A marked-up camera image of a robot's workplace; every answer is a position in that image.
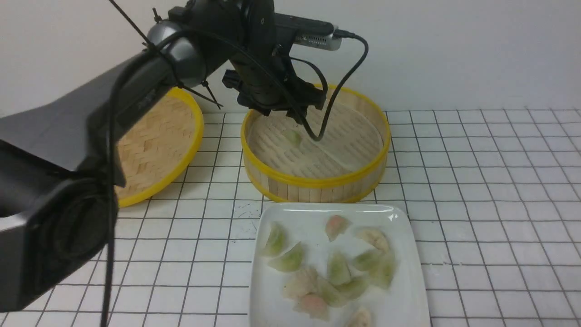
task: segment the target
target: white wall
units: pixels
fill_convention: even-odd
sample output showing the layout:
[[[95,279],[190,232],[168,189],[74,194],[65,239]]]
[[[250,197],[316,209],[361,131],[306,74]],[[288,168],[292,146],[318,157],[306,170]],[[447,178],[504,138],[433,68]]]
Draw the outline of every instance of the white wall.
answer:
[[[152,24],[185,0],[119,0]],[[328,20],[369,40],[347,84],[385,109],[581,107],[579,0],[276,0],[277,11]],[[0,1],[0,116],[45,104],[142,48],[106,0]],[[338,52],[295,47],[337,82],[361,45]],[[210,84],[229,111],[236,94]],[[301,67],[299,73],[314,77]]]

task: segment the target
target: grid tile surface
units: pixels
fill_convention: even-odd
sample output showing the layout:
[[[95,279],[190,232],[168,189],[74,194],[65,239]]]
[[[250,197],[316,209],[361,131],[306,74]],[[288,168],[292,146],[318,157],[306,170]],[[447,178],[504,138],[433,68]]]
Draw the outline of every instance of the grid tile surface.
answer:
[[[363,202],[410,217],[433,327],[581,327],[577,109],[388,112],[386,173]],[[247,327],[261,213],[241,114],[205,114],[190,167],[121,210],[109,326]],[[0,327],[97,326],[99,254]]]

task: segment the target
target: white plate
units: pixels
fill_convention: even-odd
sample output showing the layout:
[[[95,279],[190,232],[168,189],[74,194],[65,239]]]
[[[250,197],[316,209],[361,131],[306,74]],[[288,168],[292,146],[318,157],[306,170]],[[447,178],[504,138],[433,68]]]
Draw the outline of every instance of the white plate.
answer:
[[[341,215],[351,227],[330,243],[325,224],[332,215]],[[305,246],[303,265],[312,265],[319,274],[327,274],[327,258],[338,249],[348,259],[372,247],[356,239],[363,226],[378,227],[394,250],[397,269],[388,291],[371,286],[358,300],[343,308],[329,308],[330,321],[310,319],[294,312],[293,300],[282,297],[282,288],[290,273],[278,272],[267,265],[269,258],[258,255],[270,233],[270,223],[277,221],[287,232],[285,252],[298,241]],[[350,267],[352,275],[361,275]],[[344,327],[349,316],[363,306],[372,312],[375,326],[428,327],[428,299],[418,250],[407,215],[400,209],[377,204],[306,204],[287,203],[269,207],[260,219],[256,252],[252,263],[249,319],[251,327]]]

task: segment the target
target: bamboo steamer lid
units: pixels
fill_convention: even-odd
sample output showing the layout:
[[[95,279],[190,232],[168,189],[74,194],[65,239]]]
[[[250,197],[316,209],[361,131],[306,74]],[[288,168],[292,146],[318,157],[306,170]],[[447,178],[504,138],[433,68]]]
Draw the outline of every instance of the bamboo steamer lid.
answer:
[[[116,187],[119,206],[158,193],[194,158],[202,142],[202,111],[186,91],[166,94],[117,144],[127,184]]]

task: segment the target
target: bamboo steamer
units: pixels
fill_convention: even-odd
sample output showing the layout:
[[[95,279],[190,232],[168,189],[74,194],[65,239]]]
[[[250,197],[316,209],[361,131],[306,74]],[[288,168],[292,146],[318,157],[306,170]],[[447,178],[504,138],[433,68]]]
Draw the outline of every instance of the bamboo steamer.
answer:
[[[307,120],[318,133],[324,111],[309,108]],[[285,130],[301,136],[300,145]],[[337,96],[323,139],[310,140],[284,112],[269,117],[251,110],[242,125],[246,173],[254,186],[276,202],[357,202],[379,184],[391,133],[383,110],[346,88]]]
[[[115,188],[119,206],[141,202],[173,182],[193,160],[203,131],[194,98],[170,90],[117,144],[127,181],[125,188]]]

